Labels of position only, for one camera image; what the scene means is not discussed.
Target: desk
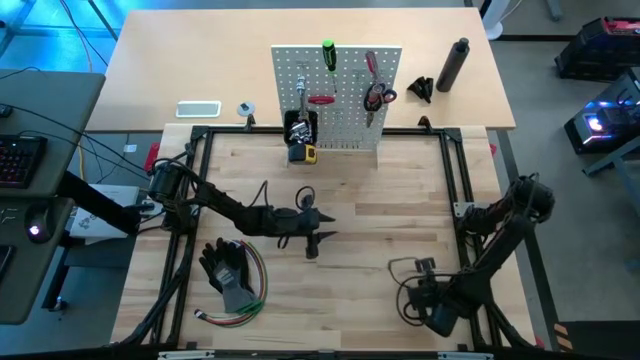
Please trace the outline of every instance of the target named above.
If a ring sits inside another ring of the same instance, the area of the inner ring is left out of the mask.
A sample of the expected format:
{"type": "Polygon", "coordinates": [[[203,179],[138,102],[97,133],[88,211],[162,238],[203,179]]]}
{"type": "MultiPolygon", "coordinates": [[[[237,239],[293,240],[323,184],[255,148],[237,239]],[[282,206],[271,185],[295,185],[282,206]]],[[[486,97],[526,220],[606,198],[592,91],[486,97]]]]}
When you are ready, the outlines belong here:
{"type": "MultiPolygon", "coordinates": [[[[0,77],[13,70],[0,70],[0,77]]],[[[0,81],[0,103],[12,105],[50,117],[62,126],[53,124],[18,108],[6,119],[0,119],[0,134],[16,135],[21,131],[36,130],[46,134],[26,133],[28,136],[44,136],[48,139],[46,150],[38,169],[27,189],[0,189],[0,212],[7,209],[0,220],[0,244],[16,247],[8,271],[0,281],[0,323],[23,323],[32,308],[42,280],[64,233],[64,226],[75,204],[84,207],[111,224],[129,223],[135,232],[139,217],[122,214],[122,207],[93,190],[84,181],[66,172],[76,145],[80,141],[89,120],[89,114],[104,82],[101,74],[24,71],[0,81]],[[52,200],[54,235],[44,244],[35,244],[27,238],[24,227],[26,209],[38,200],[52,200]]],[[[64,277],[54,276],[50,290],[59,289],[64,277]]],[[[43,307],[55,304],[56,291],[49,291],[43,307]]]]}
{"type": "Polygon", "coordinates": [[[415,126],[426,115],[434,127],[515,127],[475,8],[152,10],[129,13],[87,131],[162,131],[180,122],[181,100],[222,101],[213,119],[222,124],[244,122],[236,108],[251,101],[258,125],[280,126],[271,45],[327,38],[402,46],[387,126],[415,126]],[[437,79],[461,37],[471,52],[449,93],[434,90],[429,105],[405,90],[420,76],[437,79]]]}
{"type": "MultiPolygon", "coordinates": [[[[495,201],[500,189],[486,130],[461,130],[476,201],[495,201]]],[[[189,125],[167,125],[159,156],[183,151],[190,134],[189,125]]],[[[199,157],[197,154],[195,164],[200,164],[199,157]]],[[[433,256],[438,268],[459,269],[437,139],[383,137],[377,170],[372,169],[372,158],[366,153],[321,152],[318,165],[309,167],[287,168],[285,158],[281,136],[217,134],[207,180],[248,204],[260,183],[268,179],[270,203],[289,207],[296,190],[311,185],[317,192],[316,206],[337,218],[321,229],[339,233],[324,240],[319,257],[311,261],[304,256],[304,239],[292,238],[284,250],[276,248],[275,239],[247,239],[257,246],[267,265],[267,304],[250,324],[223,329],[192,315],[196,308],[210,312],[223,309],[221,297],[208,284],[197,257],[204,244],[217,237],[245,237],[229,220],[203,210],[180,344],[197,341],[202,349],[261,350],[454,350],[458,343],[470,344],[464,320],[459,320],[448,338],[427,327],[403,323],[395,310],[397,285],[386,270],[387,260],[403,256],[433,256]]],[[[168,240],[169,234],[162,231],[138,237],[112,341],[131,333],[157,299],[168,240]]],[[[512,324],[533,342],[515,255],[494,276],[492,288],[512,324]]],[[[170,303],[165,337],[172,314],[170,303]]],[[[482,314],[480,323],[485,339],[489,339],[482,314]]]]}

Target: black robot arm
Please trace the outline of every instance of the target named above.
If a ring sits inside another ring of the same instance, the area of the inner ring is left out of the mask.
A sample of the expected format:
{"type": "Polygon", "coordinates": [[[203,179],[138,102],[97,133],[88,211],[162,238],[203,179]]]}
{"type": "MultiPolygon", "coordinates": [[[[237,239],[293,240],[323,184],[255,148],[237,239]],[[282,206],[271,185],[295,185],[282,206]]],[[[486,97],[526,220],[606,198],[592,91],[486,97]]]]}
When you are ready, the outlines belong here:
{"type": "MultiPolygon", "coordinates": [[[[166,230],[186,233],[195,226],[192,214],[199,208],[207,207],[233,221],[235,227],[246,236],[281,239],[307,237],[306,255],[309,259],[318,256],[318,243],[333,234],[313,233],[320,227],[321,222],[335,221],[320,213],[317,208],[313,208],[314,195],[305,195],[299,203],[296,199],[298,210],[274,208],[269,204],[244,206],[220,191],[214,184],[201,179],[182,163],[173,159],[159,159],[156,162],[160,164],[152,170],[154,177],[149,187],[149,197],[164,206],[166,215],[163,228],[166,230]],[[183,181],[189,182],[194,190],[193,198],[179,197],[178,188],[183,181]]],[[[263,183],[258,195],[263,189],[266,192],[266,183],[263,183]]]]}
{"type": "Polygon", "coordinates": [[[534,230],[536,223],[547,220],[553,209],[553,193],[533,177],[520,177],[512,183],[505,196],[485,209],[471,207],[456,224],[457,231],[489,235],[497,224],[502,226],[489,240],[474,264],[438,281],[435,261],[416,261],[416,269],[425,274],[417,287],[409,287],[409,303],[427,327],[442,336],[449,336],[458,317],[470,318],[484,305],[497,319],[497,324],[512,346],[528,347],[527,343],[506,319],[491,296],[491,277],[513,253],[518,244],[534,230]]]}

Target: light wood tabletop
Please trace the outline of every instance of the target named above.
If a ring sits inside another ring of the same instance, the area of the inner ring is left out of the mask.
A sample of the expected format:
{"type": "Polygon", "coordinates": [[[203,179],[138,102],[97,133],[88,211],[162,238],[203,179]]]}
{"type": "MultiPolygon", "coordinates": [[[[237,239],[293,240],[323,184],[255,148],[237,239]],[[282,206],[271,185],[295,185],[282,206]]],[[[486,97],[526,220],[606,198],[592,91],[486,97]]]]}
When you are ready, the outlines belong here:
{"type": "Polygon", "coordinates": [[[87,131],[162,131],[181,121],[183,100],[221,101],[213,122],[222,124],[243,122],[236,108],[251,101],[258,124],[281,125],[271,46],[324,39],[402,47],[386,126],[427,115],[436,127],[515,127],[476,8],[149,10],[127,16],[87,131]],[[406,90],[420,76],[437,79],[461,37],[471,50],[450,92],[434,89],[427,104],[406,90]]]}
{"type": "MultiPolygon", "coordinates": [[[[499,199],[485,128],[461,130],[475,200],[488,203],[499,199]]],[[[190,133],[190,125],[167,125],[159,155],[175,156],[183,151],[190,133]]],[[[199,146],[196,165],[200,164],[202,148],[199,146]]],[[[276,207],[293,207],[297,189],[313,186],[315,206],[337,219],[323,223],[320,230],[339,233],[319,245],[316,259],[307,260],[303,238],[292,238],[286,249],[279,250],[277,239],[246,238],[231,221],[203,210],[180,334],[182,345],[197,341],[202,349],[426,351],[455,350],[456,344],[471,344],[466,320],[458,320],[448,338],[427,327],[403,323],[395,307],[398,285],[386,269],[389,259],[405,256],[434,257],[443,271],[460,268],[436,138],[384,136],[377,169],[375,159],[367,153],[320,152],[315,166],[286,167],[285,159],[281,136],[218,134],[207,180],[244,204],[253,199],[263,180],[269,180],[269,202],[276,207]],[[266,262],[266,306],[256,319],[240,328],[216,327],[193,316],[196,308],[211,314],[223,311],[220,294],[209,285],[197,261],[204,244],[215,243],[218,237],[250,241],[266,262]]],[[[131,333],[157,299],[168,239],[169,234],[160,230],[138,237],[113,341],[131,333]]],[[[397,265],[394,272],[398,277],[411,275],[407,270],[412,261],[397,265]]],[[[496,273],[492,288],[507,318],[525,339],[533,341],[515,255],[496,273]]],[[[167,307],[164,337],[171,325],[173,301],[175,298],[167,307]]],[[[402,303],[406,301],[403,294],[402,303]]],[[[480,311],[480,323],[488,340],[483,314],[480,311]]]]}

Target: computer mouse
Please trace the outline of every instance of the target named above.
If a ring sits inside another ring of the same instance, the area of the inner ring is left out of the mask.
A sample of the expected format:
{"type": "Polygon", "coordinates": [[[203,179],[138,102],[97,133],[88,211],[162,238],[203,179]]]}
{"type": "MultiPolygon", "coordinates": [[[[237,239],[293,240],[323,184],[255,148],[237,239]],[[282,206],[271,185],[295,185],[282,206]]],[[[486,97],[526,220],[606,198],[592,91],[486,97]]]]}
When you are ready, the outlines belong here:
{"type": "Polygon", "coordinates": [[[53,218],[53,206],[50,201],[36,201],[24,214],[24,227],[29,240],[36,244],[44,244],[56,231],[53,218]]]}

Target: black bottle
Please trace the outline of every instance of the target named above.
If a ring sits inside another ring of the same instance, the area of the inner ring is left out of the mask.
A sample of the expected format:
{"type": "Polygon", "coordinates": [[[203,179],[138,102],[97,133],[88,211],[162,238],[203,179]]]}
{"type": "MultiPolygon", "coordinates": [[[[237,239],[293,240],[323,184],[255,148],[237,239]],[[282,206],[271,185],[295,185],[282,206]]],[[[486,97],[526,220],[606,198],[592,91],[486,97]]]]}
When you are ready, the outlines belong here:
{"type": "Polygon", "coordinates": [[[440,92],[448,92],[453,86],[453,82],[460,72],[464,60],[469,54],[469,40],[467,38],[461,38],[460,41],[453,44],[451,52],[447,57],[447,61],[444,63],[438,82],[436,83],[436,89],[440,92]]]}

